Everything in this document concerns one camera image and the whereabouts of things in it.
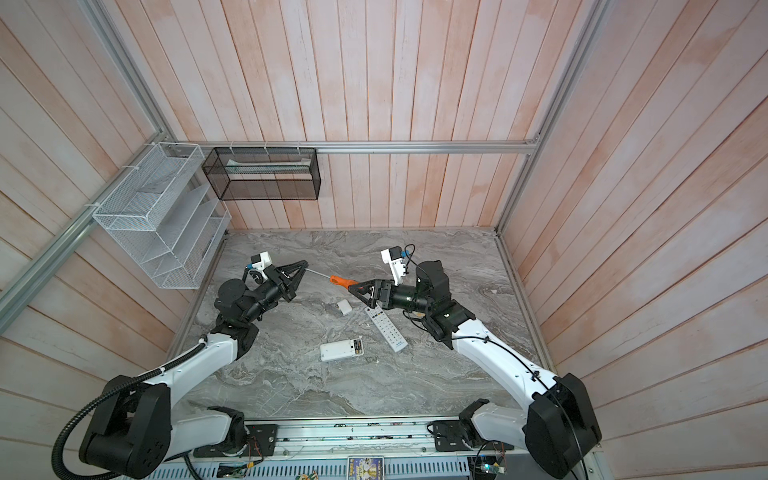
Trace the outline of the orange handle screwdriver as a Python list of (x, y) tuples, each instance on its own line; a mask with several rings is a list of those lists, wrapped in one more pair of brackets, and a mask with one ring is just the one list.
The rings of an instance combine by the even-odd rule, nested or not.
[(358, 281), (356, 281), (356, 280), (345, 279), (345, 278), (339, 277), (337, 275), (328, 275), (328, 274), (325, 274), (325, 273), (318, 272), (316, 270), (312, 270), (310, 268), (307, 268), (306, 271), (308, 273), (312, 273), (314, 275), (318, 275), (320, 277), (323, 277), (323, 278), (327, 279), (331, 284), (343, 287), (344, 289), (348, 289), (350, 286), (358, 284)]

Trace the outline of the white battery cover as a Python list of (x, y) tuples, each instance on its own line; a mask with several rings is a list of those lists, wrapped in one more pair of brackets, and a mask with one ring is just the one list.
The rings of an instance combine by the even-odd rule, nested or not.
[(339, 308), (339, 310), (340, 310), (340, 312), (342, 313), (343, 316), (346, 316), (346, 315), (348, 315), (349, 313), (352, 312), (352, 307), (351, 307), (350, 303), (347, 300), (339, 301), (337, 303), (337, 306), (338, 306), (338, 308)]

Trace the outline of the white air conditioner remote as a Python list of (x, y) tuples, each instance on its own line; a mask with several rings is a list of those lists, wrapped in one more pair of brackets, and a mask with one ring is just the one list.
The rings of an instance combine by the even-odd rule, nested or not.
[(360, 339), (341, 340), (325, 343), (320, 346), (320, 359), (322, 362), (354, 358), (364, 354)]

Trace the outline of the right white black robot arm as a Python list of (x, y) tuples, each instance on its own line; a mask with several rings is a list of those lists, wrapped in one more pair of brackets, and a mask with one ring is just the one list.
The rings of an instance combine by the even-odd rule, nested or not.
[(527, 451), (548, 475), (563, 479), (602, 440), (587, 388), (577, 376), (558, 376), (526, 359), (454, 300), (439, 261), (416, 267), (416, 283), (353, 281), (348, 291), (370, 308), (420, 314), (419, 324), (438, 342), (476, 363), (517, 402), (515, 409), (480, 399), (461, 420), (481, 442)]

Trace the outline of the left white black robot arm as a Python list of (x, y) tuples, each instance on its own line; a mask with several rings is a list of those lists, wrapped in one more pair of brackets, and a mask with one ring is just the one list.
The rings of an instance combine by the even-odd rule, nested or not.
[(263, 314), (295, 298), (307, 267), (304, 260), (275, 266), (265, 255), (254, 256), (241, 277), (219, 287), (214, 327), (193, 348), (139, 376), (114, 377), (99, 397), (75, 414), (54, 443), (54, 473), (61, 479), (76, 478), (64, 463), (63, 450), (84, 419), (90, 423), (79, 459), (101, 468), (102, 479), (142, 479), (163, 462), (188, 458), (192, 451), (207, 446), (226, 456), (247, 450), (251, 437), (242, 412), (210, 407), (176, 418), (172, 409), (203, 380), (250, 350)]

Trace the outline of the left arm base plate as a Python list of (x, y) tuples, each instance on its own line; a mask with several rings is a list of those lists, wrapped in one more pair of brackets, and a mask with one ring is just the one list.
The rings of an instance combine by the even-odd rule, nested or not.
[(256, 459), (272, 457), (278, 440), (277, 424), (246, 424), (245, 434), (234, 439), (226, 439), (216, 444), (199, 447), (194, 450), (197, 458), (214, 457), (252, 457)]

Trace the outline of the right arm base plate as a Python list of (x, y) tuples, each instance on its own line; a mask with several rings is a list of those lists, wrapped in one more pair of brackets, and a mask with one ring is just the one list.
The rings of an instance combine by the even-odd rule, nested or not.
[(427, 425), (438, 452), (478, 451), (481, 448), (514, 451), (513, 444), (502, 442), (507, 433), (505, 425), (495, 419), (481, 419), (476, 425), (471, 420), (437, 420)]

